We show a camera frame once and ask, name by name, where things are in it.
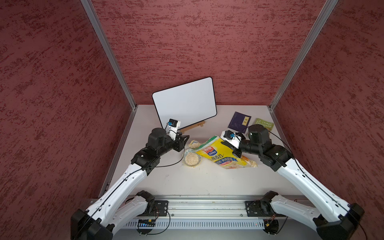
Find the yellow oats bag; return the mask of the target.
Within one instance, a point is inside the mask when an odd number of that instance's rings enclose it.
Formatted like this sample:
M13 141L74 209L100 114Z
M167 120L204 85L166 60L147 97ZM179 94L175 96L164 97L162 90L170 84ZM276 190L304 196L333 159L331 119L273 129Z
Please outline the yellow oats bag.
M213 136L204 143L193 140L189 147L201 157L227 170L258 167L255 161L247 157L236 157L229 147L222 144L222 141L220 137Z

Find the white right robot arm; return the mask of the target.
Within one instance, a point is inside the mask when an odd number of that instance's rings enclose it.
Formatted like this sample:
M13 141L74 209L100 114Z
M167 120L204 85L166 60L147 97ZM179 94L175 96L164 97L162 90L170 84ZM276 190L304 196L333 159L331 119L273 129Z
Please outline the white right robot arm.
M326 188L299 163L285 147L275 145L270 132L262 125L251 125L246 138L230 130L221 134L222 144L233 154L257 155L261 162L289 182L313 204L312 207L288 200L269 191L258 204L267 215L284 215L317 232L323 240L349 240L360 227L365 213L356 204L349 204Z

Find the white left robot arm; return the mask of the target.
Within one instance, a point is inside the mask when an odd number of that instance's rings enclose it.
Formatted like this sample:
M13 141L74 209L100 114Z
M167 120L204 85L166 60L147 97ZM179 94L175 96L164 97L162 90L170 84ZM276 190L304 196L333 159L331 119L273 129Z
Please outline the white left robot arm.
M190 137L177 130L155 128L144 148L139 150L123 175L85 211L78 209L71 217L72 240L111 240L127 222L144 213L150 214L155 198L141 191L128 203L127 197L152 170L159 167L162 155L185 149Z

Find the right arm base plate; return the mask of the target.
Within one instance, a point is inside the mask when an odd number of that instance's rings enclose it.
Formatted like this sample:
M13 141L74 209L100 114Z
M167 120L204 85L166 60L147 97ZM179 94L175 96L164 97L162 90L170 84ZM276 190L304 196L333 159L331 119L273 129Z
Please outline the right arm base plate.
M285 217L285 215L277 214L270 203L261 200L245 201L245 208L248 217Z

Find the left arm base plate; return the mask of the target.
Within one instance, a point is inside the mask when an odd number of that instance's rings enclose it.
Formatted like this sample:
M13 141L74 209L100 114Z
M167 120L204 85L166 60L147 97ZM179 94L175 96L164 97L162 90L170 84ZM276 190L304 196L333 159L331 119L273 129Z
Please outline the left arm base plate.
M168 215L168 206L169 201L165 200L154 200L148 203L146 210L142 216L152 216L152 217L166 217Z

